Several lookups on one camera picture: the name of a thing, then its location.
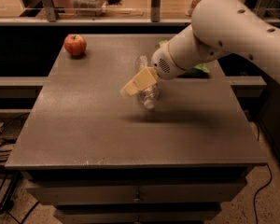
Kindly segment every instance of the floor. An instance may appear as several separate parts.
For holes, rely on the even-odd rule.
[[[250,122],[251,129],[256,138],[258,129],[255,123]],[[280,165],[277,158],[271,151],[265,134],[260,131],[259,143],[266,153],[269,165],[272,170],[273,179],[270,185],[259,192],[256,199],[256,208],[259,224],[280,224]],[[270,172],[267,166],[255,168],[248,176],[248,185],[231,202],[221,205],[220,212],[214,219],[205,221],[204,224],[252,224],[256,223],[256,216],[253,207],[253,198],[259,188],[270,180]],[[10,213],[21,222],[30,208],[36,203],[36,199],[25,190],[26,179],[22,179],[18,185],[13,201],[14,207]],[[54,216],[54,208],[39,204],[25,223],[32,224],[61,224]],[[0,224],[17,223],[7,213],[0,215]]]

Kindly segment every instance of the metal stand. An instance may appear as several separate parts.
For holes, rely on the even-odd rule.
[[[0,215],[4,214],[6,211],[9,211],[12,209],[14,202],[11,200],[13,193],[16,189],[16,187],[19,184],[19,181],[21,180],[21,172],[15,171],[12,172],[12,174],[6,173],[1,185],[0,185],[0,192],[2,190],[2,187],[4,186],[5,182],[7,181],[7,176],[12,175],[10,184],[8,185],[8,188],[5,192],[5,195],[2,200],[0,200]]]

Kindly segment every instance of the table surface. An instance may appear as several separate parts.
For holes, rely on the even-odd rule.
[[[85,56],[64,48],[51,69],[8,169],[258,165],[266,162],[217,61],[208,78],[160,80],[147,111],[119,90],[173,35],[84,35]]]

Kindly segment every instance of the cabinet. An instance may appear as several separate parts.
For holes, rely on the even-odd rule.
[[[119,90],[173,35],[84,36],[84,56],[61,49],[6,168],[62,223],[213,218],[266,164],[217,61],[208,77],[160,80],[149,112]]]

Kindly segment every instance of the drawer handle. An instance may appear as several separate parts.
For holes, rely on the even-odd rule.
[[[133,202],[134,202],[134,203],[140,203],[140,202],[142,202],[142,201],[143,201],[143,199],[140,197],[139,191],[137,191],[136,196],[135,196],[135,198],[133,199]]]

